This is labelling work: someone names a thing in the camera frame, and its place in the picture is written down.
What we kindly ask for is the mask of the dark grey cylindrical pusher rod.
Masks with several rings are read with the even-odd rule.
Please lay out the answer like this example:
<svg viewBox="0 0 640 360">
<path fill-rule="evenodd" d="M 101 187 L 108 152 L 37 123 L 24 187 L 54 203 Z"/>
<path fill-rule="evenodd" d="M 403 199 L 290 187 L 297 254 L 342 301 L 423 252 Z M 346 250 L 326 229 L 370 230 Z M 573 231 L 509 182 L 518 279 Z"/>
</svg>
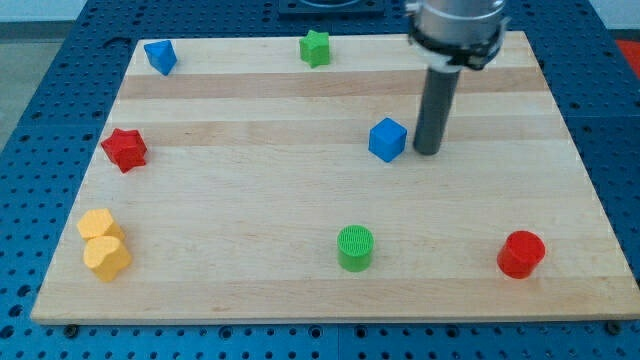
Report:
<svg viewBox="0 0 640 360">
<path fill-rule="evenodd" d="M 459 74 L 427 70 L 413 140 L 414 149 L 422 155 L 435 155 L 440 150 Z"/>
</svg>

